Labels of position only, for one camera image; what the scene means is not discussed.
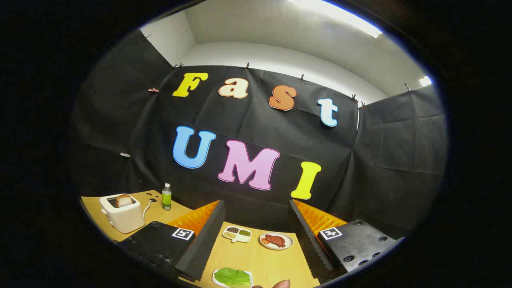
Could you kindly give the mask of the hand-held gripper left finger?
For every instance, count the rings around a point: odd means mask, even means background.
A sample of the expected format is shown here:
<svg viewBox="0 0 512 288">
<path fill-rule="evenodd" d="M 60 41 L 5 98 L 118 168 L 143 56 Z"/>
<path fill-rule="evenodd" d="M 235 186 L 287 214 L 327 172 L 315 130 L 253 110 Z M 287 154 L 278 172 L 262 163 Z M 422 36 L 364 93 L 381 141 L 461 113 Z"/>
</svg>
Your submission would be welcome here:
<svg viewBox="0 0 512 288">
<path fill-rule="evenodd" d="M 217 200 L 167 224 L 152 221 L 118 246 L 170 280 L 199 281 L 225 217 L 225 203 Z"/>
</svg>

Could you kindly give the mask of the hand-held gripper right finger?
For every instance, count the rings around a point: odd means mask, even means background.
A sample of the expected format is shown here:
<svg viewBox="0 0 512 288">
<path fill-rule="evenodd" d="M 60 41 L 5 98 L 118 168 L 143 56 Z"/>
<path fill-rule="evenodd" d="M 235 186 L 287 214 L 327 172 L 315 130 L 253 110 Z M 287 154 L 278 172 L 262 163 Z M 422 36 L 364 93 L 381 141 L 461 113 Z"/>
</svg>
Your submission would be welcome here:
<svg viewBox="0 0 512 288">
<path fill-rule="evenodd" d="M 359 270 L 400 244 L 364 220 L 345 222 L 292 199 L 289 217 L 312 276 L 333 280 Z"/>
</svg>

